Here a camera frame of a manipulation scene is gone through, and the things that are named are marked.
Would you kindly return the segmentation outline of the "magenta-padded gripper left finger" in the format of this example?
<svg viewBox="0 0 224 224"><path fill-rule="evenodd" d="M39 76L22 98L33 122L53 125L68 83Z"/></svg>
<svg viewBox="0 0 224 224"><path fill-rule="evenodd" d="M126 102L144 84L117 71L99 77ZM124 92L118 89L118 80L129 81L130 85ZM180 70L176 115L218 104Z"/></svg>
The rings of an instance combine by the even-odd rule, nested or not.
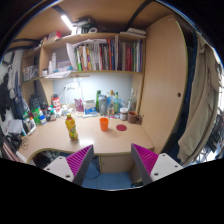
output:
<svg viewBox="0 0 224 224"><path fill-rule="evenodd" d="M81 186L93 156L94 148L89 145L67 157L57 157L44 170Z"/></svg>

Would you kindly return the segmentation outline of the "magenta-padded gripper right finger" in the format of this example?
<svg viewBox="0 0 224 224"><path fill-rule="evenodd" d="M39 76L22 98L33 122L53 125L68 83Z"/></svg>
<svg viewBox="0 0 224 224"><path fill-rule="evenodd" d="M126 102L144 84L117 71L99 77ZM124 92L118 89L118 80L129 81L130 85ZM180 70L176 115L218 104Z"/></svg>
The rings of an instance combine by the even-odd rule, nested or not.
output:
<svg viewBox="0 0 224 224"><path fill-rule="evenodd" d="M131 155L144 185L182 169L182 166L166 153L156 154L134 143L131 144Z"/></svg>

